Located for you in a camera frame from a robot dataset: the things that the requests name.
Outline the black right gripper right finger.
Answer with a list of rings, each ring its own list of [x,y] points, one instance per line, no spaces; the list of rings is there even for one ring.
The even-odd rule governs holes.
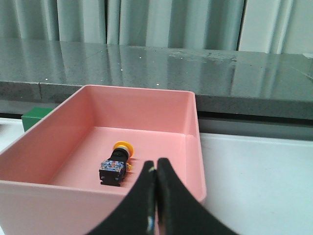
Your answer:
[[[235,235],[181,182],[167,158],[157,161],[157,213],[161,235]]]

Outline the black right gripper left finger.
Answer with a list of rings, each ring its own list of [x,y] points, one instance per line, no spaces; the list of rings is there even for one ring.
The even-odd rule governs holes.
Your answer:
[[[121,203],[89,235],[153,235],[156,216],[156,170],[146,161]]]

